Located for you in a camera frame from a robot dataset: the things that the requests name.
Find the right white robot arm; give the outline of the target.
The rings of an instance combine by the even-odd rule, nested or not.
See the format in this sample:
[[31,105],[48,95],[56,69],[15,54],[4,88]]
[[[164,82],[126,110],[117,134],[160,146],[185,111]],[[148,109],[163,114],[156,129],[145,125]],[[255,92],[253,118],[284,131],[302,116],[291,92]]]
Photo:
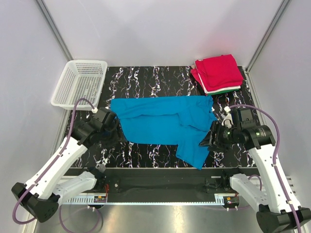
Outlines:
[[301,226],[310,221],[311,211],[301,206],[287,182],[269,127],[245,121],[233,123],[228,128],[214,121],[199,145],[207,146],[209,151],[226,152],[234,144],[241,144],[249,151],[265,190],[256,188],[251,177],[239,168],[223,171],[216,184],[225,192],[238,193],[247,201],[256,212],[258,225],[264,233],[301,231]]

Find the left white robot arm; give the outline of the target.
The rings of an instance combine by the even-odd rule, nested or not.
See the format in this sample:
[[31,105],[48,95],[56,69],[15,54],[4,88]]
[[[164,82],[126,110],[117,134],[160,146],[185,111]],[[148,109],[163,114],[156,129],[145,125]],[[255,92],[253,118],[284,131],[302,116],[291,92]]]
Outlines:
[[11,191],[17,199],[12,213],[15,223],[31,222],[17,219],[19,206],[31,214],[33,220],[43,223],[69,199],[85,191],[100,192],[104,189],[104,166],[86,168],[75,178],[59,183],[73,162],[93,145],[102,142],[114,146],[125,141],[116,113],[107,108],[95,108],[92,111],[94,115],[90,119],[72,119],[68,135],[48,162],[27,182],[13,185]]

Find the blue t shirt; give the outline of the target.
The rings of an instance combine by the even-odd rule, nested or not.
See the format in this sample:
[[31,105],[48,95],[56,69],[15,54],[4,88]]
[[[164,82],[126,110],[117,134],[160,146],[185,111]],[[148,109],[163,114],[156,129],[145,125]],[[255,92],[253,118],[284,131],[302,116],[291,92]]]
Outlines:
[[126,139],[131,143],[176,146],[176,157],[202,169],[208,151],[199,143],[216,117],[211,96],[112,99]]

